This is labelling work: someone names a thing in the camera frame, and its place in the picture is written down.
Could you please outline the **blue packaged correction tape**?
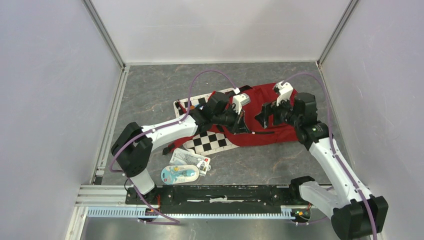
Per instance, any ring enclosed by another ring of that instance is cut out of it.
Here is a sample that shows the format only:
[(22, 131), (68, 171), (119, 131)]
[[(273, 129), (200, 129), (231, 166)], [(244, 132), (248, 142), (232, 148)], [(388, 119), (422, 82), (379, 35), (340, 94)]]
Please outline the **blue packaged correction tape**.
[(168, 165), (160, 174), (162, 182), (166, 185), (191, 183), (199, 176), (199, 169), (195, 165)]

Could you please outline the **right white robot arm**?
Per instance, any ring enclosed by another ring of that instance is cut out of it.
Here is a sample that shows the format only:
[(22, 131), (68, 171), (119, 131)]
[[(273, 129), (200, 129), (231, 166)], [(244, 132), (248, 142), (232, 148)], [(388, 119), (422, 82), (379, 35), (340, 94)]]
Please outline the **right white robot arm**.
[(382, 232), (389, 205), (383, 196), (374, 196), (356, 176), (341, 154), (333, 131), (318, 120), (316, 98), (300, 92), (289, 100), (262, 105), (255, 119), (267, 128), (273, 124), (287, 124), (294, 128), (298, 141), (323, 168), (335, 193), (330, 193), (309, 176), (291, 181), (289, 199), (295, 204), (307, 201), (317, 207), (331, 221), (335, 234), (341, 240), (366, 236), (374, 239)]

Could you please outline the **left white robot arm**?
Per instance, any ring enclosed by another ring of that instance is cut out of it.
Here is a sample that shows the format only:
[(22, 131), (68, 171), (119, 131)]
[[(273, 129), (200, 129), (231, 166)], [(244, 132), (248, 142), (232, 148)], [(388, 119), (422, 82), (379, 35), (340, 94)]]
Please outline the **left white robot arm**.
[(139, 199), (151, 204), (157, 198), (155, 183), (147, 170), (151, 152), (175, 140), (206, 132), (212, 125), (236, 130), (242, 122), (243, 106), (250, 101), (246, 93), (229, 97), (216, 92), (204, 104), (188, 107), (186, 114), (178, 118), (145, 126), (131, 122), (111, 147), (113, 160), (132, 182)]

